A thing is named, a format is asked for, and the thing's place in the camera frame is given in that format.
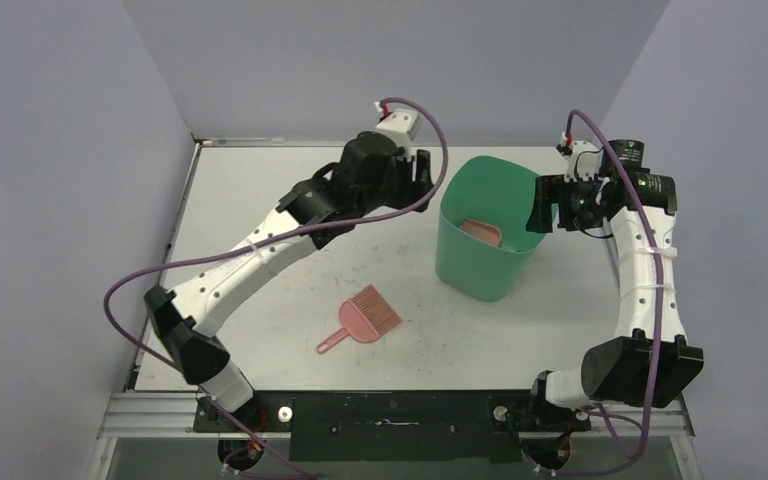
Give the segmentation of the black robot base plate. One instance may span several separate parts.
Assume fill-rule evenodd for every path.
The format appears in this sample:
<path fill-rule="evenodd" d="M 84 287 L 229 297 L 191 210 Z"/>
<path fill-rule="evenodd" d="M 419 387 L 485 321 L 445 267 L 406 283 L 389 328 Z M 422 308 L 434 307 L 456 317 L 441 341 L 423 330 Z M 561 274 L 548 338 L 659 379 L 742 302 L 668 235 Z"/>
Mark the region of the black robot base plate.
<path fill-rule="evenodd" d="M 541 404 L 526 390 L 269 391 L 247 425 L 286 434 L 294 462 L 450 461 L 519 463 L 531 454 L 569 454 L 587 414 Z"/>

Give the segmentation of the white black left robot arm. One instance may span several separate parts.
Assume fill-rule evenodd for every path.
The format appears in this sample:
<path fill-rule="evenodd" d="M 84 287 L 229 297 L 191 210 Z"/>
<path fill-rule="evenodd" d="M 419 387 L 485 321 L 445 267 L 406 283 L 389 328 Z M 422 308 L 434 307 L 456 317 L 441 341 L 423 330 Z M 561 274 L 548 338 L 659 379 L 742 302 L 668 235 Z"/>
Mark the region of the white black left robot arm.
<path fill-rule="evenodd" d="M 381 207 L 424 211 L 433 187 L 429 151 L 362 132 L 344 146 L 338 161 L 296 183 L 278 201 L 238 244 L 241 255 L 212 260 L 172 289 L 151 288 L 144 303 L 153 331 L 186 383 L 220 405 L 219 416 L 230 428 L 250 428 L 259 401 L 218 338 L 224 323 L 284 269 L 353 230 L 355 220 Z"/>

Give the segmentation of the green plastic waste bin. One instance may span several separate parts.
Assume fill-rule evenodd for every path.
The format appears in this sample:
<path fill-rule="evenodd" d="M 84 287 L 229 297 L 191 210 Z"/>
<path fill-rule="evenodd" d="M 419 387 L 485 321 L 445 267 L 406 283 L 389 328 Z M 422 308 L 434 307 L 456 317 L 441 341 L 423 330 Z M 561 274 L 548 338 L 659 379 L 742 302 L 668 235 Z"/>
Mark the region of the green plastic waste bin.
<path fill-rule="evenodd" d="M 438 223 L 438 278 L 482 302 L 513 288 L 544 236 L 526 230 L 538 174 L 515 163 L 478 156 L 445 189 Z"/>

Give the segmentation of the pink hand broom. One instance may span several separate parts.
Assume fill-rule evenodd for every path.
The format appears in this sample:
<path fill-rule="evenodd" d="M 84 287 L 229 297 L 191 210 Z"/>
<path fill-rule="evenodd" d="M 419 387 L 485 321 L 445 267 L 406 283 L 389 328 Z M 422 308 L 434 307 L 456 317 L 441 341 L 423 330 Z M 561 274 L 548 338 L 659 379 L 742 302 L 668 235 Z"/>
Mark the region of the pink hand broom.
<path fill-rule="evenodd" d="M 357 343 L 378 341 L 402 323 L 400 315 L 373 286 L 368 285 L 345 300 L 338 309 L 340 328 L 316 346 L 324 354 L 346 338 Z"/>

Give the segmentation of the pink dustpan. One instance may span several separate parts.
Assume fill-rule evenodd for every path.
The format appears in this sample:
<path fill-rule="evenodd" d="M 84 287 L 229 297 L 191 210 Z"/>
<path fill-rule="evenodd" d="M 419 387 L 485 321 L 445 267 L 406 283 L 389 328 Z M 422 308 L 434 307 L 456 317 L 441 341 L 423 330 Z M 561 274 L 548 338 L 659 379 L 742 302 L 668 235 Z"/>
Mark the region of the pink dustpan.
<path fill-rule="evenodd" d="M 500 248 L 503 244 L 502 232 L 495 225 L 467 218 L 461 224 L 460 229 L 488 245 Z"/>

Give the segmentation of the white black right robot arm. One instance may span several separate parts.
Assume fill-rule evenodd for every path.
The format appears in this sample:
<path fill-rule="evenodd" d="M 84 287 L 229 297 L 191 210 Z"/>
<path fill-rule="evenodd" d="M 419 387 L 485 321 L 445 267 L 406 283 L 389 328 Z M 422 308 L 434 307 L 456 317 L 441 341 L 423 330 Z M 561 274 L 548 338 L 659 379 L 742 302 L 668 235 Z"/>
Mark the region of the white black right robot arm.
<path fill-rule="evenodd" d="M 602 149 L 563 137 L 556 149 L 567 169 L 536 179 L 526 229 L 563 229 L 604 241 L 619 313 L 613 338 L 591 347 L 579 366 L 539 374 L 525 402 L 527 419 L 548 429 L 565 409 L 597 403 L 664 408 L 704 366 L 677 307 L 675 181 L 643 166 L 644 145 L 637 140 L 611 140 Z"/>

